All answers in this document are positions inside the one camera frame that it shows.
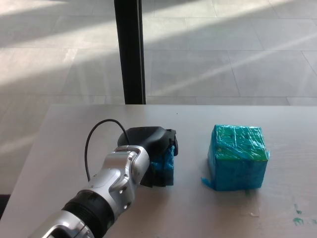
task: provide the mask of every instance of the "black cable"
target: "black cable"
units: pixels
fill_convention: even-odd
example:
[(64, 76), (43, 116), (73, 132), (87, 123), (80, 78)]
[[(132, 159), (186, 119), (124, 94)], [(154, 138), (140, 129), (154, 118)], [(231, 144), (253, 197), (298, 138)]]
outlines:
[(125, 138), (128, 142), (128, 145), (130, 145), (130, 140), (129, 140), (129, 137), (128, 137), (128, 134), (127, 132), (125, 131), (125, 129), (123, 128), (123, 126), (120, 124), (120, 122), (118, 122), (117, 120), (115, 119), (105, 119), (105, 120), (102, 120), (100, 122), (98, 122), (92, 129), (91, 131), (89, 132), (89, 135), (87, 137), (87, 140), (86, 140), (86, 145), (85, 145), (85, 169), (86, 169), (86, 174), (87, 174), (87, 179), (88, 181), (90, 181), (90, 174), (89, 174), (89, 170), (88, 170), (88, 161), (87, 161), (87, 153), (88, 153), (88, 144), (89, 144), (89, 140), (90, 140), (90, 137), (91, 135), (93, 134), (94, 130), (101, 124), (107, 122), (107, 121), (112, 121), (112, 122), (115, 122), (118, 124), (118, 126), (122, 129), (124, 135), (125, 135)]

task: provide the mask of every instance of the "blue block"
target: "blue block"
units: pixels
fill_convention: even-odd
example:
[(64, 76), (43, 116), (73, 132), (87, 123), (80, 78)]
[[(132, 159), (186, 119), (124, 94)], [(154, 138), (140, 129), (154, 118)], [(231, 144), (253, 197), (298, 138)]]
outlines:
[(211, 181), (202, 180), (217, 191), (259, 188), (268, 159), (260, 127), (215, 125), (208, 152)]
[(169, 146), (164, 154), (151, 161), (154, 170), (153, 186), (174, 185), (174, 150), (175, 146)]

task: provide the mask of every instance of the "blue cube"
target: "blue cube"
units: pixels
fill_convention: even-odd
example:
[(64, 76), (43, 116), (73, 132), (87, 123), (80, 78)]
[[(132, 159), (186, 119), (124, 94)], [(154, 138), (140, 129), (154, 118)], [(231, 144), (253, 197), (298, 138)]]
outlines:
[(268, 159), (260, 127), (215, 125), (208, 152), (209, 185), (217, 191), (259, 188)]

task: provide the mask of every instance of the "paint mark on table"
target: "paint mark on table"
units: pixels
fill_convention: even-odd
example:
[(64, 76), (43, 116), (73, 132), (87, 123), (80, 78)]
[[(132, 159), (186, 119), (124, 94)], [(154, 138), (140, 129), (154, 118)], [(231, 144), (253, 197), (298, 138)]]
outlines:
[(295, 210), (297, 212), (297, 214), (302, 214), (303, 212), (298, 210), (298, 206), (297, 206), (297, 203), (294, 204), (294, 207), (295, 207)]
[(298, 218), (298, 217), (295, 217), (295, 218), (293, 219), (293, 222), (294, 222), (294, 224), (295, 224), (296, 226), (300, 226), (300, 225), (303, 225), (303, 224), (304, 224), (304, 220), (301, 219), (301, 218)]

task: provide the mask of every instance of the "tiled floor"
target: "tiled floor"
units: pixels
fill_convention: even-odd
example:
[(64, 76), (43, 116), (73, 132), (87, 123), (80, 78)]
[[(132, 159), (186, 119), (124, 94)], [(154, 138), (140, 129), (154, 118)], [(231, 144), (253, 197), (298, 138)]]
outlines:
[[(317, 0), (142, 8), (148, 104), (317, 106)], [(113, 0), (0, 0), (0, 193), (50, 104), (124, 103), (114, 17)]]

